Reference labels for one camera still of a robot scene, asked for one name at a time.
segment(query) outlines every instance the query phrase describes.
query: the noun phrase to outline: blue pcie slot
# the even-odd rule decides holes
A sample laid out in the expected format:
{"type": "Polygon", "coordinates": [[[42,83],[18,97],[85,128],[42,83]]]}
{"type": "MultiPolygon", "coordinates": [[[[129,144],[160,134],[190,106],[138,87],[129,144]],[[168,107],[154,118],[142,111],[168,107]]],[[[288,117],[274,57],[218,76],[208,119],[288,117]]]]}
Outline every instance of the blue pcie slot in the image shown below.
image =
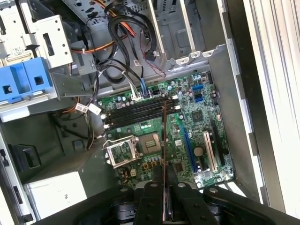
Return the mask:
{"type": "Polygon", "coordinates": [[[204,85],[203,84],[199,84],[199,85],[196,85],[196,86],[193,87],[193,91],[195,91],[195,90],[201,90],[203,88],[204,88],[204,85]]]}
{"type": "Polygon", "coordinates": [[[186,132],[186,130],[183,126],[181,126],[181,130],[183,132],[183,137],[184,137],[184,141],[185,141],[185,144],[186,144],[186,147],[187,147],[187,153],[188,153],[189,161],[191,162],[191,165],[192,165],[192,170],[193,170],[194,173],[196,173],[198,171],[198,167],[197,167],[195,159],[194,159],[192,145],[191,145],[191,142],[189,140],[188,133],[186,132]]]}

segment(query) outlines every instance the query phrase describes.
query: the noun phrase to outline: screw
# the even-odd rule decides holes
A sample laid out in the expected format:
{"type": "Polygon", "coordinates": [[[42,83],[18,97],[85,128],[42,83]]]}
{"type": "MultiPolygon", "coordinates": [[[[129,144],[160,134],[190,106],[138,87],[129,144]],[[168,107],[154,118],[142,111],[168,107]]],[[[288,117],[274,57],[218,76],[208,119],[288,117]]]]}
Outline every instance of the screw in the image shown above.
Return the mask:
{"type": "Polygon", "coordinates": [[[186,185],[184,184],[184,183],[179,183],[178,184],[178,187],[180,187],[180,188],[184,188],[186,185]]]}
{"type": "Polygon", "coordinates": [[[210,192],[211,193],[216,193],[216,192],[218,192],[218,190],[216,190],[215,188],[210,188],[210,192]]]}

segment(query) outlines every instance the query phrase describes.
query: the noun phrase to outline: metal bracket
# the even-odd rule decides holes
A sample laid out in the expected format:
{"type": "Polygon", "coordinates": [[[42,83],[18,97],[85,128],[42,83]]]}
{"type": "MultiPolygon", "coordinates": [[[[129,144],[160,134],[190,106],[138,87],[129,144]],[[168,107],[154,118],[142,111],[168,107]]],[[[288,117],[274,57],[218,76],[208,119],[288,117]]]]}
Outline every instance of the metal bracket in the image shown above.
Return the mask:
{"type": "Polygon", "coordinates": [[[124,137],[115,141],[107,140],[103,144],[103,149],[106,149],[106,154],[105,158],[108,158],[106,161],[108,164],[111,164],[113,168],[118,168],[120,166],[126,165],[128,163],[131,163],[133,161],[136,161],[137,159],[140,158],[140,155],[136,152],[136,143],[139,141],[138,137],[135,137],[133,135],[124,137]],[[122,146],[123,144],[127,143],[129,148],[130,148],[130,153],[131,153],[131,159],[125,159],[122,162],[116,163],[115,158],[113,156],[113,149],[122,146]]]}

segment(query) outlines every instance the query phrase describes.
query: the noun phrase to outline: blue drive rail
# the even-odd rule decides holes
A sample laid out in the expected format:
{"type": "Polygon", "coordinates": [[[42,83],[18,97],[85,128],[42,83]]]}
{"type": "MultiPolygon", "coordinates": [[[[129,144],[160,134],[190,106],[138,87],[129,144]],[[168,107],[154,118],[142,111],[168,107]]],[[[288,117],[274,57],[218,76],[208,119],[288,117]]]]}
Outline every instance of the blue drive rail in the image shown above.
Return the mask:
{"type": "Polygon", "coordinates": [[[0,102],[9,104],[30,99],[52,88],[45,60],[41,57],[0,68],[0,102]]]}

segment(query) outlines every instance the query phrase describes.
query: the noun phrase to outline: chip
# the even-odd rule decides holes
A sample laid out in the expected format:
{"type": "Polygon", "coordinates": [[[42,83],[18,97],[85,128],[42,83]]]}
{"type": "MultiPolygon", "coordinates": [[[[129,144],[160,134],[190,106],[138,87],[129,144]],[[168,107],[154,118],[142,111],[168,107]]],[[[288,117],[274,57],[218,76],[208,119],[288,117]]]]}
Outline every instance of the chip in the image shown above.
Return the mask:
{"type": "Polygon", "coordinates": [[[183,171],[182,163],[175,163],[174,167],[177,173],[183,171]]]}
{"type": "Polygon", "coordinates": [[[149,134],[139,137],[143,153],[152,153],[160,151],[160,143],[158,134],[149,134]]]}
{"type": "Polygon", "coordinates": [[[193,117],[193,121],[194,122],[199,122],[203,120],[203,114],[202,111],[196,111],[196,112],[192,112],[192,117],[193,117]]]}

